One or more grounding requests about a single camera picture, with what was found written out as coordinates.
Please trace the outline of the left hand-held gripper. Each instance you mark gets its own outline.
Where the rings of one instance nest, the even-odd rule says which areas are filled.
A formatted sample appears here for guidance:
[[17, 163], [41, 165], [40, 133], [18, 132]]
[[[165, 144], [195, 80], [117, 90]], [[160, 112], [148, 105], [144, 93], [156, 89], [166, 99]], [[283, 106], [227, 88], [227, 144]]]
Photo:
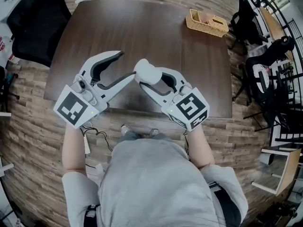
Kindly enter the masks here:
[[[54, 112], [77, 129], [106, 110], [107, 102], [134, 80], [136, 74], [127, 73], [108, 86], [97, 83], [101, 72], [123, 55], [123, 51], [107, 51], [88, 58], [74, 82], [63, 88], [53, 108]], [[96, 90], [90, 83], [97, 83]]]

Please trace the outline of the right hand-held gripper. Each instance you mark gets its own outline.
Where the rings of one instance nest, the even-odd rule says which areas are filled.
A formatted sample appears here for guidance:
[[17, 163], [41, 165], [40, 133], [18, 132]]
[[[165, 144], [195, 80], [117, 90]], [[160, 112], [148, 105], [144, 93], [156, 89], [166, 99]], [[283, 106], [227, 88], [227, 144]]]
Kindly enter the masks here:
[[209, 104], [195, 87], [192, 88], [176, 70], [161, 67], [161, 80], [173, 91], [161, 93], [153, 86], [140, 82], [141, 89], [157, 104], [161, 111], [184, 129], [192, 131], [209, 116]]

